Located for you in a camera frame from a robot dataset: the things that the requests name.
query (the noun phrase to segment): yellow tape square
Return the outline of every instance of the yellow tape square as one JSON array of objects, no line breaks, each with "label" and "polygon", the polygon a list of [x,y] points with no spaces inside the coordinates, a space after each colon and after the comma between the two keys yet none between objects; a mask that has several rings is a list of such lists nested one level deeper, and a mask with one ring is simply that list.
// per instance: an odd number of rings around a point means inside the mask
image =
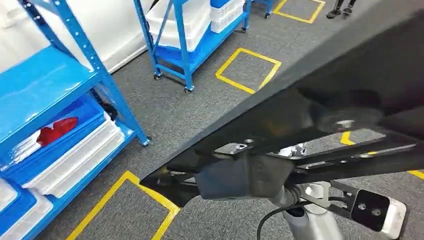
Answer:
[{"label": "yellow tape square", "polygon": [[254,94],[255,93],[255,90],[253,90],[253,89],[251,89],[251,88],[249,88],[249,87],[247,87],[245,85],[242,85],[242,84],[240,84],[238,82],[235,82],[235,81],[233,81],[233,80],[231,80],[231,79],[229,79],[229,78],[227,78],[227,77],[225,77],[225,76],[222,75],[223,72],[225,71],[225,69],[231,64],[231,62],[234,61],[234,59],[236,59],[237,55],[239,55],[239,53],[241,53],[241,52],[246,53],[246,54],[249,54],[249,55],[252,55],[252,56],[255,56],[257,58],[263,59],[265,61],[268,61],[268,62],[271,62],[271,63],[274,64],[274,66],[272,67],[271,71],[268,73],[268,75],[265,77],[265,79],[260,84],[258,90],[261,89],[265,84],[267,84],[271,80],[271,78],[273,78],[273,76],[276,74],[278,68],[281,66],[281,62],[280,61],[277,61],[275,59],[272,59],[270,57],[264,56],[262,54],[259,54],[257,52],[250,51],[250,50],[247,50],[245,48],[239,47],[239,48],[237,48],[235,50],[235,52],[224,62],[224,64],[215,73],[216,78],[218,78],[219,80],[224,81],[227,84],[230,84],[230,85],[232,85],[232,86],[234,86],[234,87],[236,87],[238,89],[244,90],[244,91],[246,91],[246,92],[248,92],[250,94]]},{"label": "yellow tape square", "polygon": [[293,16],[284,12],[280,12],[280,9],[283,7],[283,5],[287,2],[288,0],[282,0],[278,6],[274,9],[274,11],[272,11],[274,14],[278,14],[281,15],[283,17],[289,18],[289,19],[294,19],[300,22],[304,22],[307,24],[312,24],[314,22],[314,20],[317,18],[318,14],[321,12],[321,10],[323,9],[324,5],[326,4],[325,1],[321,1],[321,0],[310,0],[312,2],[317,2],[318,3],[318,7],[316,8],[315,12],[312,14],[312,16],[309,19],[304,19],[304,18],[300,18],[298,16]]},{"label": "yellow tape square", "polygon": [[160,240],[164,235],[167,228],[170,226],[174,217],[180,211],[180,208],[176,206],[173,202],[168,200],[166,197],[161,194],[153,191],[150,188],[144,187],[139,184],[140,179],[130,171],[126,171],[123,175],[116,181],[113,186],[106,192],[106,194],[98,201],[98,203],[93,207],[93,209],[85,216],[85,218],[76,226],[76,228],[71,232],[71,234],[66,238],[66,240],[74,240],[80,235],[87,225],[94,219],[94,217],[100,212],[100,210],[106,205],[106,203],[111,199],[111,197],[116,193],[116,191],[128,180],[137,187],[140,188],[143,192],[149,195],[151,198],[156,200],[158,203],[162,204],[165,208],[169,210],[168,215],[165,217],[163,222],[160,224],[159,229],[151,238],[152,240]]}]

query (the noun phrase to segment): blue rolling cart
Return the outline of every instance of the blue rolling cart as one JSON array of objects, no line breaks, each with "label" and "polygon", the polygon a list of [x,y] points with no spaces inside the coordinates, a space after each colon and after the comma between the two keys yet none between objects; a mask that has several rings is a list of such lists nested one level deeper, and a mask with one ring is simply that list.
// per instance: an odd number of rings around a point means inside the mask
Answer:
[{"label": "blue rolling cart", "polygon": [[[116,125],[124,133],[123,143],[63,197],[47,196],[53,203],[53,209],[24,237],[29,240],[35,238],[134,137],[144,146],[150,143],[150,139],[138,124],[67,2],[19,0],[19,3],[51,45],[0,73],[0,113],[5,115],[0,124],[0,156],[87,92],[118,111]],[[91,70],[82,66],[61,43],[34,4],[60,17],[90,62]]]},{"label": "blue rolling cart", "polygon": [[[244,12],[234,20],[229,26],[227,26],[222,32],[214,33],[210,29],[206,31],[199,45],[201,49],[197,54],[194,61],[189,60],[189,52],[187,51],[186,36],[184,31],[183,23],[183,4],[187,0],[170,0],[167,6],[167,10],[164,15],[164,20],[161,24],[160,31],[157,37],[156,42],[153,42],[153,38],[149,33],[149,24],[146,20],[145,15],[143,14],[143,8],[139,0],[133,0],[135,8],[138,14],[138,18],[143,29],[144,39],[146,39],[146,45],[148,53],[150,55],[150,60],[153,67],[154,79],[158,80],[162,76],[162,71],[173,74],[185,81],[184,91],[186,93],[191,93],[195,86],[193,85],[192,74],[193,72],[224,42],[225,39],[239,26],[239,24],[244,21],[242,31],[246,32],[249,28],[249,16],[251,1],[247,1],[245,4]],[[181,59],[175,58],[166,58],[158,55],[158,45],[161,39],[162,32],[165,27],[166,19],[168,19],[168,14],[170,12],[171,6],[174,5],[175,11],[175,21],[178,29],[179,43],[180,43],[180,53]],[[183,70],[183,73],[177,72],[163,64],[160,61],[170,63],[177,67],[180,67]]]}]

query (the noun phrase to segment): white storage box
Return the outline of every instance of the white storage box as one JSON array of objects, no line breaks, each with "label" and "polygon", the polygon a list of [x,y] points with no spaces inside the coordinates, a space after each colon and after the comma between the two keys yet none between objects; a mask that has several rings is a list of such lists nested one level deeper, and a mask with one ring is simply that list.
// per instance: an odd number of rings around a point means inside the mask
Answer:
[{"label": "white storage box", "polygon": [[0,178],[0,212],[6,208],[16,197],[18,193],[5,180]]},{"label": "white storage box", "polygon": [[[117,137],[120,139],[120,143],[124,140],[124,135],[121,129],[111,121],[107,113],[104,113],[106,121],[97,127],[93,132],[87,135],[83,140],[73,146],[69,151],[62,155],[58,160],[51,164],[48,168],[42,171],[39,175],[33,178],[31,181],[22,185],[23,188],[37,189],[41,194],[51,194],[53,190],[60,192],[67,192],[78,183],[84,176],[74,176],[75,172],[83,170],[88,173],[92,168],[85,168],[86,163],[96,155],[99,150],[102,150],[104,146]],[[113,149],[110,149],[107,154],[101,154],[104,156],[99,161],[103,160]],[[56,189],[63,186],[62,181],[68,181],[66,189]]]},{"label": "white storage box", "polygon": [[[189,35],[189,36],[185,35],[185,43],[187,45],[187,51],[189,52],[193,52],[196,49],[200,40],[205,34],[206,30],[208,30],[209,25],[211,24],[210,15],[209,14],[203,15],[202,19],[199,19],[197,24],[198,24],[197,29],[195,32],[193,32],[192,35]],[[151,36],[153,37],[153,41],[156,42],[156,39],[158,39],[158,33],[151,32]],[[163,32],[162,36],[160,36],[159,45],[181,49],[180,37],[178,35],[178,32],[175,32],[172,34]]]},{"label": "white storage box", "polygon": [[58,185],[48,192],[48,194],[57,198],[63,197],[63,195],[65,195],[75,184],[83,179],[85,175],[91,172],[91,170],[103,161],[122,142],[124,142],[124,134],[119,129],[105,142],[105,145],[89,156],[82,165],[75,169],[75,171],[62,179]]},{"label": "white storage box", "polygon": [[[169,0],[160,0],[146,15],[149,24],[149,32],[154,42],[158,39],[168,2]],[[196,49],[211,23],[210,0],[189,0],[182,5],[182,12],[187,50],[192,52]],[[169,11],[159,45],[178,49],[181,48],[174,6],[172,6]]]},{"label": "white storage box", "polygon": [[243,13],[243,5],[245,4],[244,0],[238,7],[230,13],[226,18],[221,21],[212,21],[210,25],[210,30],[214,33],[219,34],[222,32],[228,25],[230,25],[234,20],[236,20]]},{"label": "white storage box", "polygon": [[19,240],[37,225],[53,208],[53,204],[44,196],[30,190],[36,199],[36,203],[18,221],[16,221],[3,235],[0,240]]},{"label": "white storage box", "polygon": [[220,23],[238,10],[240,6],[243,8],[244,4],[245,0],[230,0],[220,8],[211,7],[210,19],[212,22]]}]

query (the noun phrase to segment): screw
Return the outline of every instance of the screw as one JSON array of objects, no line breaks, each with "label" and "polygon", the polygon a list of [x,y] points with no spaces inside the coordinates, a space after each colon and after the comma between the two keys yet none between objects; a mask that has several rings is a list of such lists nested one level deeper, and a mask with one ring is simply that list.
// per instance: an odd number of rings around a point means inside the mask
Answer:
[{"label": "screw", "polygon": [[365,203],[361,203],[361,204],[358,205],[358,208],[360,210],[365,210],[365,209],[367,209],[367,205],[365,205]]},{"label": "screw", "polygon": [[336,122],[336,124],[341,125],[345,129],[350,129],[352,127],[352,123],[354,123],[355,120],[341,120]]},{"label": "screw", "polygon": [[382,214],[382,211],[378,208],[375,208],[371,211],[371,214],[374,216],[380,216]]}]

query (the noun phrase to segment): metal bracket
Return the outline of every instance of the metal bracket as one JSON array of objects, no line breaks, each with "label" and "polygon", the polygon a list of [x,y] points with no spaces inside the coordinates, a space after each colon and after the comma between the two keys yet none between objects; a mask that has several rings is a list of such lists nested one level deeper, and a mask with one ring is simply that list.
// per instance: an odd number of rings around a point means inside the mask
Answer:
[{"label": "metal bracket", "polygon": [[[308,193],[311,191],[311,187],[317,186],[322,188],[322,194],[319,194],[321,198],[313,197]],[[331,187],[341,190],[343,196],[329,196]],[[301,198],[371,230],[381,232],[390,239],[399,237],[406,215],[405,204],[393,198],[338,181],[311,183],[302,193]],[[335,205],[334,201],[342,202],[343,206]]]}]

